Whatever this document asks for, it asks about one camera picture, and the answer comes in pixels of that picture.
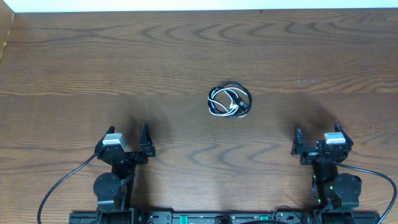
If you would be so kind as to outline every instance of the white background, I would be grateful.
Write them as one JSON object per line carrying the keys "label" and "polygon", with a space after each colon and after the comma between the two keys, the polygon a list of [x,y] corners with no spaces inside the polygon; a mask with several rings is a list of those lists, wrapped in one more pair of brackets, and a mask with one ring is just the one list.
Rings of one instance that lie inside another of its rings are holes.
{"label": "white background", "polygon": [[14,12],[398,7],[398,0],[4,0]]}

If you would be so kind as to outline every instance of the cable bundle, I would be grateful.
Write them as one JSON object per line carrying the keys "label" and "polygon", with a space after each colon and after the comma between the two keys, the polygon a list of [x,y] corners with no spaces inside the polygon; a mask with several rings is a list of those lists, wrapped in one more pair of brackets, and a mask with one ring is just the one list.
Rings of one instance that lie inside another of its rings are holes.
{"label": "cable bundle", "polygon": [[[249,98],[249,103],[247,104],[238,94],[237,91],[244,93]],[[215,100],[217,94],[224,92],[231,99],[231,104],[229,109],[227,109],[222,103]],[[250,92],[237,82],[223,82],[218,86],[214,87],[209,92],[208,96],[209,111],[215,116],[223,116],[226,118],[242,118],[247,115],[251,109],[251,95]],[[220,111],[215,104],[220,105],[224,111]]]}

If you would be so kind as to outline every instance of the green component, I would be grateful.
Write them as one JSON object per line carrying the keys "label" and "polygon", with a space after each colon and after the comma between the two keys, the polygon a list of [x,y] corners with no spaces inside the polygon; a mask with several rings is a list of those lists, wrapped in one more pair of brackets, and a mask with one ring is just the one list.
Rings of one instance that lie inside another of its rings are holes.
{"label": "green component", "polygon": [[188,224],[188,215],[180,215],[180,224]]}

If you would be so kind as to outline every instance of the wooden table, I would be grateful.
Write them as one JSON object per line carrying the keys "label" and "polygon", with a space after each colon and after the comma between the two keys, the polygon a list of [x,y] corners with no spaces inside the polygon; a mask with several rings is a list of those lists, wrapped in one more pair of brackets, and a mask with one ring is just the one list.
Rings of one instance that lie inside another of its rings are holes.
{"label": "wooden table", "polygon": [[[398,182],[398,11],[293,10],[18,14],[0,66],[0,223],[35,223],[44,195],[89,158],[110,125],[157,156],[133,203],[179,210],[308,208],[312,168],[290,156],[295,124],[321,139],[340,121],[345,164]],[[242,83],[252,111],[224,119],[208,91]],[[44,223],[94,210],[93,161],[50,196]],[[359,210],[384,212],[379,177]],[[395,206],[384,223],[398,222]]]}

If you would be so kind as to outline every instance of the wooden board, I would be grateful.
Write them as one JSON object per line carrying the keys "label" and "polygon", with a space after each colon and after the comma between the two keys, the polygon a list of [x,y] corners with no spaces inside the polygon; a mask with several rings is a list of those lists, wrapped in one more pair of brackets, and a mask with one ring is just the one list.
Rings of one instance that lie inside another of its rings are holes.
{"label": "wooden board", "polygon": [[[35,223],[44,195],[110,125],[157,156],[133,203],[179,210],[308,208],[312,170],[290,156],[294,126],[316,140],[338,119],[347,164],[398,182],[398,11],[293,10],[18,14],[0,67],[0,223]],[[225,80],[253,95],[242,119],[208,112]],[[93,161],[50,196],[44,223],[94,210]],[[382,213],[389,183],[359,174],[359,210]],[[396,206],[384,223],[396,223]]]}
{"label": "wooden board", "polygon": [[11,29],[14,12],[0,0],[0,63],[4,48],[6,47],[7,36]]}

